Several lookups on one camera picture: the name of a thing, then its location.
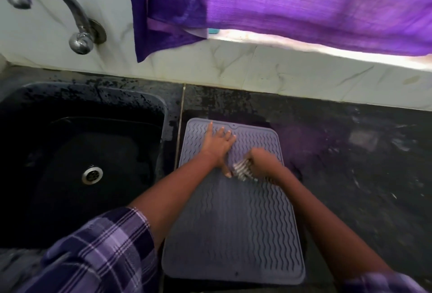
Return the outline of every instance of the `wavy ridge pattern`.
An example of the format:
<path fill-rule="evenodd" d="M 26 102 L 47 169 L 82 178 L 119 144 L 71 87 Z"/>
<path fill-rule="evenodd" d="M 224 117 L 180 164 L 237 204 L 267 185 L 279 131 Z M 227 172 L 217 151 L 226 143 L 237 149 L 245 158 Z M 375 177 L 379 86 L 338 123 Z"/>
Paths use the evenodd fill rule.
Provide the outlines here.
<path fill-rule="evenodd" d="M 188 121 L 180 165 L 200 150 L 210 120 Z M 213 121 L 213 131 L 237 135 L 229 164 L 251 147 L 263 147 L 283 162 L 271 129 Z M 266 181 L 241 182 L 211 172 L 192 194 L 165 241 L 162 267 L 175 278 L 299 284 L 305 277 L 291 203 Z"/>

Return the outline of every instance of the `sink drain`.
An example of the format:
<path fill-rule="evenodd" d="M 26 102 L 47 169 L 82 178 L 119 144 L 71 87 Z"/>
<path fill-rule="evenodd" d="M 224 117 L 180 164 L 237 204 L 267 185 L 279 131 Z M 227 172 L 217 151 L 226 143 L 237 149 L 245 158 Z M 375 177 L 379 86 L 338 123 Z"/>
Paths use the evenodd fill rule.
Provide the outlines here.
<path fill-rule="evenodd" d="M 82 181 L 86 185 L 93 185 L 100 181 L 104 172 L 99 167 L 90 167 L 84 171 Z"/>

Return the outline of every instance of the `plaid sleeve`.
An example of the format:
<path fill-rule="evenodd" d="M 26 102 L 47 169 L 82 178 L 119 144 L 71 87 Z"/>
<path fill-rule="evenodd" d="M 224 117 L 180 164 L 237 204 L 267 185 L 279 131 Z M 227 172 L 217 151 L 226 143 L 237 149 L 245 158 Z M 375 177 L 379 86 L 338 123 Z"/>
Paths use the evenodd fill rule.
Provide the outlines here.
<path fill-rule="evenodd" d="M 347 280 L 341 287 L 344 293 L 427 293 L 411 277 L 399 273 L 367 273 Z"/>
<path fill-rule="evenodd" d="M 147 219 L 136 209 L 100 215 L 57 241 L 42 271 L 18 292 L 157 292 L 157 255 Z"/>

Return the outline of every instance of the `black sink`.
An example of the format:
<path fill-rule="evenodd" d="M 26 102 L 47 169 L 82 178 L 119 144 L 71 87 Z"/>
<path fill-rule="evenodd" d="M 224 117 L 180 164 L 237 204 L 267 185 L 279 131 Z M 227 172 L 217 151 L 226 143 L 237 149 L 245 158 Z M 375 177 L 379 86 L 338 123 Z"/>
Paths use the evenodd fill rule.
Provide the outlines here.
<path fill-rule="evenodd" d="M 172 171 L 181 85 L 22 67 L 6 76 L 0 247 L 47 248 Z M 169 107 L 157 91 L 174 97 Z"/>

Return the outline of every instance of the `faucet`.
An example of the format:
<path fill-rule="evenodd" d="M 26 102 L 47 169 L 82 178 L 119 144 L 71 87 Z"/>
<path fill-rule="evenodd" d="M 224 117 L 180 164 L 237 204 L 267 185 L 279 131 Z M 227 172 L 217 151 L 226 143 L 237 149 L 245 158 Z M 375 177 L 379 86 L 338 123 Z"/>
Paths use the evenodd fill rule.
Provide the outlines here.
<path fill-rule="evenodd" d="M 31 0 L 7 0 L 16 9 L 29 9 Z M 70 48 L 77 54 L 87 54 L 94 44 L 102 44 L 106 41 L 105 29 L 97 21 L 90 19 L 77 0 L 63 0 L 72 12 L 77 33 L 72 34 L 69 39 Z"/>

